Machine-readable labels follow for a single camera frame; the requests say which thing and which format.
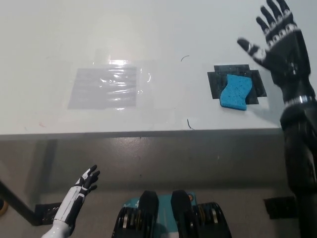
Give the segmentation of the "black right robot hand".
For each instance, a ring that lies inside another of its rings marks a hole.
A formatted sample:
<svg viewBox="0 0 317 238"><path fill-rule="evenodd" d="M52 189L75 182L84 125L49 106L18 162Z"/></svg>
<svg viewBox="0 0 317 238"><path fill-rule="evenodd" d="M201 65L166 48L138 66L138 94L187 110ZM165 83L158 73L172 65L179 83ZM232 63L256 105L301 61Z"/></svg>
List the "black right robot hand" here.
<svg viewBox="0 0 317 238"><path fill-rule="evenodd" d="M301 29L283 0L268 0L261 7L263 17L256 22L261 27L266 48L239 38L237 44L260 66L271 73L273 83L282 91L285 104L315 100L309 81L310 60Z"/></svg>

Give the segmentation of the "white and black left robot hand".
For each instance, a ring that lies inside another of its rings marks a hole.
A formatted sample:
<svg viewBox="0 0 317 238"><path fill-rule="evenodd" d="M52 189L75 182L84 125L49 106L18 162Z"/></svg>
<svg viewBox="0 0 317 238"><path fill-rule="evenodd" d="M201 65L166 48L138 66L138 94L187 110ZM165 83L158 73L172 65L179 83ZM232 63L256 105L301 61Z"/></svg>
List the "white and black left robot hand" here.
<svg viewBox="0 0 317 238"><path fill-rule="evenodd" d="M97 188L95 182L99 179L100 171L96 171L97 165L86 170L73 187L71 187L63 199L54 220L63 221L74 225L82 208L86 196Z"/></svg>

